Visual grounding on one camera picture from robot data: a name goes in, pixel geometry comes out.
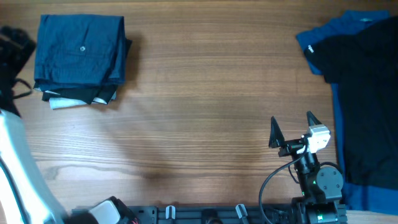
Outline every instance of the wooden table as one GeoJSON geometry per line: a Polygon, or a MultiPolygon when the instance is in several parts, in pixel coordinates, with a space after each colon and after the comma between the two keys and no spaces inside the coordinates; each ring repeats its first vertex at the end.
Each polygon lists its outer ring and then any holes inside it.
{"type": "MultiPolygon", "coordinates": [[[[0,24],[34,39],[41,14],[89,13],[123,15],[134,41],[128,81],[109,106],[52,111],[39,92],[16,100],[37,165],[67,210],[112,195],[128,205],[256,205],[264,179],[290,161],[267,146],[271,116],[286,139],[299,138],[311,110],[334,137],[330,86],[312,75],[295,35],[346,9],[398,12],[393,2],[4,1],[0,24]]],[[[33,72],[34,57],[20,77],[33,83],[33,72]]],[[[318,158],[336,162],[334,141],[318,158]]],[[[300,194],[284,170],[264,202],[300,194]]]]}

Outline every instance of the white plastic part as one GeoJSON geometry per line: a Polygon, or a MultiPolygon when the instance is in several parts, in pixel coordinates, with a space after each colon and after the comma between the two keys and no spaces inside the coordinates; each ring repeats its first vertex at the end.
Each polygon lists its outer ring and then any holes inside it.
{"type": "MultiPolygon", "coordinates": [[[[63,223],[62,217],[67,213],[47,187],[30,154],[22,120],[8,111],[0,112],[0,156],[17,185],[30,222],[43,224],[46,220],[54,220],[55,223],[63,223]]],[[[15,198],[10,197],[11,188],[4,178],[4,173],[0,174],[0,199],[6,220],[8,223],[21,223],[21,215],[18,207],[15,207],[15,198]]]]}
{"type": "Polygon", "coordinates": [[[98,224],[116,224],[120,220],[118,209],[109,200],[90,209],[89,213],[97,219],[98,224]]]}
{"type": "MultiPolygon", "coordinates": [[[[319,150],[325,148],[328,145],[330,140],[330,131],[329,129],[323,125],[313,125],[308,127],[307,134],[310,135],[308,137],[308,152],[316,153],[319,150]]],[[[297,154],[303,153],[305,148],[299,149],[297,154]]]]}

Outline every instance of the blue clothing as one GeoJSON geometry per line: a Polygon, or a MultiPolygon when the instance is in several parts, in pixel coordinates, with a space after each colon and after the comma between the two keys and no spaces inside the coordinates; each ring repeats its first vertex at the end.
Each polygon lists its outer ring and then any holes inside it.
{"type": "Polygon", "coordinates": [[[123,16],[42,15],[35,81],[41,90],[125,82],[123,16]]]}
{"type": "MultiPolygon", "coordinates": [[[[332,19],[329,23],[322,27],[314,28],[306,32],[302,32],[296,36],[301,48],[305,50],[309,45],[315,44],[327,37],[341,34],[357,34],[359,31],[366,29],[375,22],[387,19],[388,11],[346,11],[340,18],[332,19]]],[[[309,63],[312,73],[321,75],[321,71],[309,63]]],[[[333,92],[333,109],[335,114],[335,130],[336,130],[336,148],[338,151],[338,160],[341,168],[345,170],[344,158],[344,121],[338,100],[338,84],[332,83],[333,92]]],[[[356,185],[345,181],[342,190],[344,203],[350,210],[369,210],[372,212],[388,213],[398,215],[395,204],[398,200],[398,191],[384,189],[370,185],[356,185]]]]}

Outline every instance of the stack of folded clothes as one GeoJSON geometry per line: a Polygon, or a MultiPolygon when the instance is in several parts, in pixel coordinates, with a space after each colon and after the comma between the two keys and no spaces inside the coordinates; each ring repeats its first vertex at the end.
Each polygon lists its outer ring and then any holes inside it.
{"type": "Polygon", "coordinates": [[[107,105],[126,81],[131,44],[123,16],[42,15],[34,88],[51,109],[107,105]]]}

